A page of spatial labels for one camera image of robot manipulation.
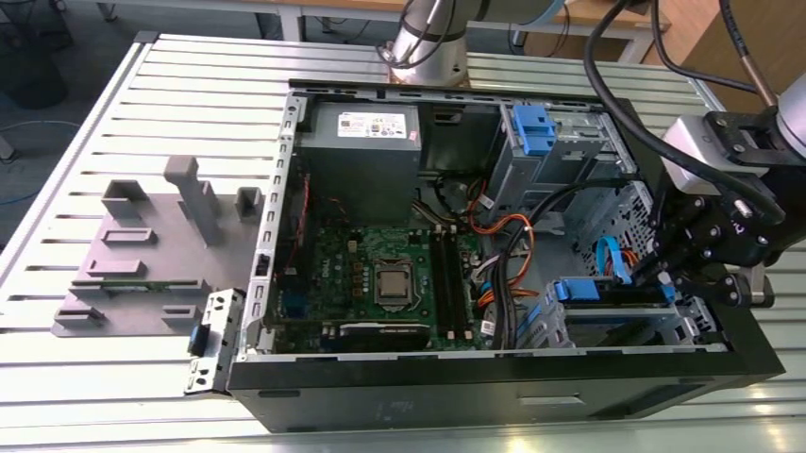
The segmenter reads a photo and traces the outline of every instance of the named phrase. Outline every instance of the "slotted metal table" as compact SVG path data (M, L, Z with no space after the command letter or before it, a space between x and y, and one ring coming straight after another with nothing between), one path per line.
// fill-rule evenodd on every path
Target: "slotted metal table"
M660 134L682 113L719 108L663 69L602 63L615 94ZM582 64L471 54L479 88L591 94ZM806 450L806 244L770 270L775 308L755 316L788 370L631 422L316 435L268 434L240 405L185 399L187 338L50 334L112 178L172 193L171 155L193 155L216 193L265 187L289 78L385 81L371 47L161 35L136 42L0 257L0 448L125 451Z

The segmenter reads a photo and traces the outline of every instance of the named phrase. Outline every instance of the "blue plastic clip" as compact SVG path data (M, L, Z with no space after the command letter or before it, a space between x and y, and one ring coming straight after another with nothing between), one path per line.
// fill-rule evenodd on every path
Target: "blue plastic clip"
M604 274L608 252L614 261L614 275L620 279L624 285L631 285L632 278L627 273L627 266L624 266L624 261L620 258L618 241L612 236L602 236L598 243L595 243L595 267L598 268L599 274Z
M544 156L556 143L556 124L542 106L515 106L515 127L524 141L527 156Z
M568 289L562 281L554 282L554 291L556 292L556 300L568 300L571 298Z
M678 292L671 286L660 285L660 291L663 292L663 296L666 297L666 302L670 304L674 303Z

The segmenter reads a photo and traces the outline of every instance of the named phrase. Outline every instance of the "floor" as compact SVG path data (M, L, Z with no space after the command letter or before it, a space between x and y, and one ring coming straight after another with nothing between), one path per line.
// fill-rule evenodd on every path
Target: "floor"
M64 19L76 43L53 54L69 87L68 98L52 108L24 110L0 94L0 128L30 120L81 123L140 30L259 38L256 16L244 12L135 6L117 6L116 12L118 19L108 24L102 21L94 4L68 0ZM267 36L277 36L276 18L264 16L260 19ZM375 45L393 38L396 24L372 22L361 33L364 24L365 21L349 20L343 24L333 24L335 32L324 34L320 24L313 18L308 18L307 39L312 42L348 41ZM509 53L505 32L471 29L467 41L473 52ZM38 190L74 133L74 128L66 125L21 126L2 133L17 150L18 159L8 165L0 164L0 247L8 242L33 198L10 204L8 202Z

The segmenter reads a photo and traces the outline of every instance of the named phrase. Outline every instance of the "wire bundle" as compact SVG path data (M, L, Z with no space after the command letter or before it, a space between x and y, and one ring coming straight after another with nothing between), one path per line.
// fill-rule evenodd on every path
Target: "wire bundle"
M627 264L631 268L638 265L638 255L628 248L620 249L620 256L627 260ZM604 275L611 276L614 274L614 259L607 257L607 264L604 265Z
M473 185L467 189L467 192L469 192L469 193L472 192L475 185L476 185L476 183L473 183ZM501 219L499 219L499 221L491 227L479 226L473 219L473 211L479 204L479 200L481 198L481 194L483 194L485 188L487 188L487 183L485 183L485 181L483 181L481 189L479 190L479 195L476 196L473 201L469 203L469 207L467 208L467 211L468 211L467 218L468 218L468 222L469 222L469 227L480 235L492 235L492 234L496 234L497 232L500 232L505 228L505 226L509 224L509 222L517 221L524 224L523 231L526 231L526 234L528 236L528 250L526 252L524 263L520 266L517 275L508 280L508 286L509 286L509 288L512 288L513 294L516 293L517 296L538 295L536 291L516 288L526 277L526 272L528 271L528 265L531 264L531 254L532 254L534 247L535 247L535 236L534 236L534 230L531 228L531 222L528 221L528 219L526 218L526 216L523 214L509 214L509 215L505 215L504 217L501 217ZM492 290L488 290L481 295L481 298L479 299L479 307L484 307L487 304L489 304L489 302L492 302L492 300L493 300Z

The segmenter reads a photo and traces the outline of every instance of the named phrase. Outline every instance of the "sticker label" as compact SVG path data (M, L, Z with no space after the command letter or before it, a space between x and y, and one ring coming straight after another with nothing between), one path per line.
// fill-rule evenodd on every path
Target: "sticker label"
M481 203L481 205L491 210L492 209L492 204L493 201L489 199L489 197L484 194L479 195L479 203Z
M495 335L495 323L489 321L481 321L481 335L493 336Z
M405 115L345 111L339 115L339 137L405 140Z

